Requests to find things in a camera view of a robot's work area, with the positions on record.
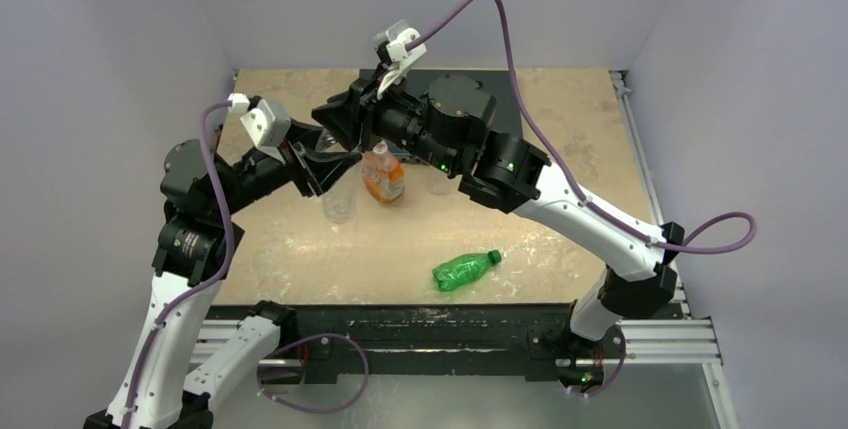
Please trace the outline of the slim clear plastic bottle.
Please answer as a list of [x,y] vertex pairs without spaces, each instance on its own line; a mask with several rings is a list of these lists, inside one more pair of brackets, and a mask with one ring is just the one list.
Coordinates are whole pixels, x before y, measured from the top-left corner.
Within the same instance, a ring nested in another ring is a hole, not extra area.
[[[327,129],[322,130],[316,149],[323,153],[347,153]],[[356,156],[354,165],[346,169],[333,187],[321,196],[324,215],[334,224],[346,224],[356,216],[362,159],[359,152],[354,152],[353,155]]]

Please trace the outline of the orange label plastic bottle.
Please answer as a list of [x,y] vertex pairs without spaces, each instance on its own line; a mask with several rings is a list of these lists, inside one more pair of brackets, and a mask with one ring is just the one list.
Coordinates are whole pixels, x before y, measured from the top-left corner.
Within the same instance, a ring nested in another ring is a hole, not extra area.
[[403,195],[404,168],[385,140],[363,154],[362,180],[369,194],[381,204],[392,204]]

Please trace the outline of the large clear plastic bottle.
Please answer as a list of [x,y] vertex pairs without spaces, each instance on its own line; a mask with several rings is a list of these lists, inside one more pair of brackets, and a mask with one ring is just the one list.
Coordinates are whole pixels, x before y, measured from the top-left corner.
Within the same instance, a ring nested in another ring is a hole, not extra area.
[[454,191],[453,180],[441,171],[430,170],[427,175],[427,188],[433,195],[447,195]]

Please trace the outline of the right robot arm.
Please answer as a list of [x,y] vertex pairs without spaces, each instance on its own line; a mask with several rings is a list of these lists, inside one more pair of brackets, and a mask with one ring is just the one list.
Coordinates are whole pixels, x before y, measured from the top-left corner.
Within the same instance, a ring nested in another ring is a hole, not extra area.
[[465,75],[439,77],[420,95],[377,76],[357,79],[312,117],[347,150],[391,143],[459,178],[471,201],[537,222],[602,260],[604,275],[561,330],[564,348],[584,356],[619,320],[648,318],[670,301],[683,230],[641,221],[583,188],[551,151],[494,130],[496,109],[496,98]]

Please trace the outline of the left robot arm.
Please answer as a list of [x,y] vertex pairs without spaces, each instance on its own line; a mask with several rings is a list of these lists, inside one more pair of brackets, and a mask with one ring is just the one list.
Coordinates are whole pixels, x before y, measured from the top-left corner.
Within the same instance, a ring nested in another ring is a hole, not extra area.
[[198,366],[191,363],[244,234],[233,214],[288,184],[305,197],[320,196],[360,161],[357,153],[317,151],[320,136],[319,127],[294,122],[278,146],[252,148],[235,164],[204,138],[169,151],[160,184],[165,222],[143,330],[117,394],[86,418],[86,427],[209,428],[261,357],[295,351],[294,313],[264,301],[222,348]]

